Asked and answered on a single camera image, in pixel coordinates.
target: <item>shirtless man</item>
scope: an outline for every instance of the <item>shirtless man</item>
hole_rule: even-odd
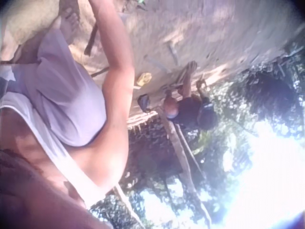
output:
[[[103,199],[124,171],[134,84],[132,47],[112,0],[89,2],[110,66],[102,91],[72,58],[68,44],[78,18],[67,9],[42,40],[38,63],[1,66],[15,81],[0,102],[0,148],[27,160],[66,199],[87,208]]]

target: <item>skin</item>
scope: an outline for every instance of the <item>skin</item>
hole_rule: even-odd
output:
[[[191,77],[197,69],[197,63],[195,61],[189,62],[182,71],[185,71],[185,77],[182,88],[178,89],[178,93],[182,95],[182,98],[188,98],[192,96],[191,91]],[[167,93],[163,102],[163,109],[168,117],[175,117],[179,112],[178,101],[172,97],[172,93]]]
[[[94,141],[86,147],[65,147],[77,165],[100,187],[102,196],[118,183],[127,161],[127,118],[132,101],[134,65],[128,34],[116,13],[112,0],[90,0],[89,2],[101,32],[101,42],[110,66],[102,87],[107,121]],[[58,20],[54,22],[56,29],[65,26],[64,18],[68,15],[73,21],[73,23],[70,21],[70,24],[75,25],[77,21],[75,14],[68,12],[59,22]],[[67,41],[70,39],[69,34],[73,34],[75,28],[72,26],[70,29],[68,34],[64,34]],[[1,129],[5,130],[0,135],[1,148],[11,149],[26,158],[31,165],[43,171],[42,175],[49,184],[68,198],[74,199],[75,203],[83,205],[76,190],[45,154],[24,120],[8,108],[2,109],[0,115]],[[27,198],[34,198],[34,193],[29,194]],[[56,214],[56,212],[49,209],[49,214]]]
[[[0,151],[0,227],[109,229],[55,189],[20,155]]]

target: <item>wooden pole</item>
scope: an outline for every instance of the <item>wooden pole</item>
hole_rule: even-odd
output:
[[[134,210],[132,209],[132,205],[130,204],[127,196],[125,196],[123,190],[121,189],[119,184],[116,184],[116,186],[113,188],[114,192],[119,196],[119,198],[121,199],[121,201],[126,205],[127,209],[129,210],[131,216],[138,222],[138,224],[145,229],[145,226],[143,225],[143,223],[141,222],[139,216],[134,212]]]
[[[211,228],[212,225],[212,220],[211,217],[204,206],[203,202],[200,200],[200,197],[196,191],[195,185],[192,180],[192,175],[191,175],[191,169],[190,165],[187,161],[187,157],[185,155],[183,146],[181,144],[181,141],[178,137],[178,134],[176,132],[176,129],[174,127],[174,124],[172,122],[169,122],[163,112],[163,110],[160,107],[157,107],[155,111],[159,114],[162,124],[166,130],[166,133],[172,142],[172,145],[174,147],[175,153],[178,157],[178,160],[181,164],[183,172],[180,174],[181,179],[183,180],[184,184],[186,185],[189,193],[194,197],[196,200],[196,209],[200,211],[205,218],[205,221],[207,223],[208,228]]]

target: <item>white undershirt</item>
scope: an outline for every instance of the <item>white undershirt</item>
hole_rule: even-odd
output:
[[[0,109],[5,107],[13,109],[24,119],[45,153],[75,187],[87,208],[104,199],[99,187],[78,167],[59,139],[46,127],[26,96],[7,92],[0,100]]]

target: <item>person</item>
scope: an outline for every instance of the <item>person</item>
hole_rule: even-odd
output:
[[[0,150],[0,167],[0,228],[112,228],[55,189],[20,154]]]
[[[166,97],[163,102],[163,110],[169,121],[175,124],[183,125],[190,129],[211,130],[218,124],[217,114],[214,111],[213,104],[210,102],[207,94],[201,90],[205,80],[198,80],[196,83],[197,91],[200,96],[193,94],[191,91],[191,78],[197,69],[195,61],[189,62],[182,70],[183,84],[177,87],[177,91],[182,95],[182,100],[177,101],[172,96],[172,90],[165,91]],[[147,105],[149,104],[149,96],[141,95],[138,99],[138,104],[144,112],[150,111]]]
[[[6,64],[0,70],[12,79],[0,102],[0,149],[25,158],[54,188],[86,208],[103,199],[124,171],[134,84],[131,43],[112,0],[89,2],[109,62],[102,90],[69,50],[79,24],[70,8],[41,41],[37,63]],[[49,209],[45,218],[56,210]]]

